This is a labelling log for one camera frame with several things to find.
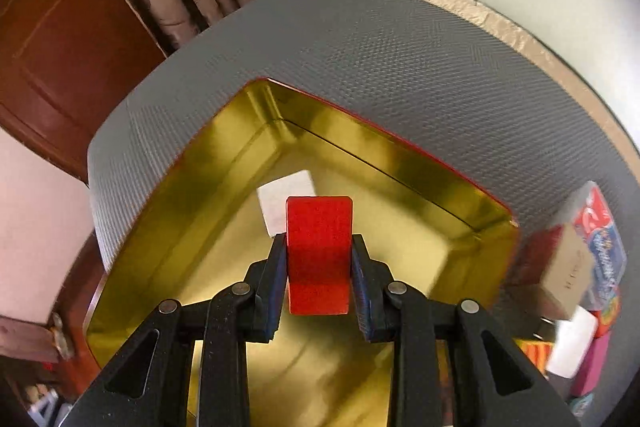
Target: cardboard box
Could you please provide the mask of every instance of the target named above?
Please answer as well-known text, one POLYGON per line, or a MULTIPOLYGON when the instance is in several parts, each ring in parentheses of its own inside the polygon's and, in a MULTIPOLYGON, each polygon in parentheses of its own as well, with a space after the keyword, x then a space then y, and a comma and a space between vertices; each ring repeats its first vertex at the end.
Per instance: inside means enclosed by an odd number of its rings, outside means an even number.
POLYGON ((507 283, 527 311, 569 320, 593 282, 594 258, 571 223, 531 236, 507 283))

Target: metal pin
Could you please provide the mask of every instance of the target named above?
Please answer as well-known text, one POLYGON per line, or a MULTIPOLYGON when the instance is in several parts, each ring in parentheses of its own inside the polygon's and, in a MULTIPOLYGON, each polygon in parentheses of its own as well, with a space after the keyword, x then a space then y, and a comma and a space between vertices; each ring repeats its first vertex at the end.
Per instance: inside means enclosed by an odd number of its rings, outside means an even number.
POLYGON ((246 282, 237 282, 231 286, 231 293, 233 295, 247 295, 251 291, 251 286, 246 282))
POLYGON ((480 309, 478 303, 476 301, 472 301, 471 299, 462 301, 460 307, 462 308, 462 311, 466 313, 478 313, 478 310, 480 309))
POLYGON ((158 310, 160 313, 169 314, 173 313, 178 309, 178 303, 174 300, 167 299, 166 301, 162 301, 158 306, 158 310))
POLYGON ((393 281, 392 283, 389 283, 387 288, 390 293, 393 293, 393 295, 402 295, 403 293, 406 293, 406 285, 400 281, 393 281))

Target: golden metal container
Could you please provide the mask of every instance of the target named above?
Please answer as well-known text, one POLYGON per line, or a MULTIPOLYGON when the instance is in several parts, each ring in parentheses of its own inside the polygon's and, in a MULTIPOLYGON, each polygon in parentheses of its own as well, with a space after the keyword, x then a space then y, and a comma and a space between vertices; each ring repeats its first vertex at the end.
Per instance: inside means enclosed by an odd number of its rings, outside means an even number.
MULTIPOLYGON (((255 189, 308 169, 318 195, 353 200, 353 232, 394 277, 433 299, 490 306, 518 238, 508 208, 418 148, 267 79, 238 92, 149 198, 86 321, 104 365, 158 302, 210 299, 269 253, 255 189)), ((196 406, 196 346, 190 411, 196 406)), ((386 425, 392 349, 367 344, 353 314, 284 310, 267 345, 248 344, 254 427, 386 425)))

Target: pink box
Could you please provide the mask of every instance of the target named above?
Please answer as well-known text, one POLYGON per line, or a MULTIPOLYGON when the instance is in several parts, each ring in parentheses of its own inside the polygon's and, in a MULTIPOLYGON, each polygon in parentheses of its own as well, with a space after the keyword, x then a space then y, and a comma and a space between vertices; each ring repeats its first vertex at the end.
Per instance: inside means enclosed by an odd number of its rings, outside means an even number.
POLYGON ((607 333, 599 339, 593 339, 582 361, 582 365, 577 375, 575 375, 574 384, 571 387, 572 395, 584 396, 596 388, 598 380, 600 380, 602 367, 607 359, 610 336, 611 332, 607 331, 607 333))

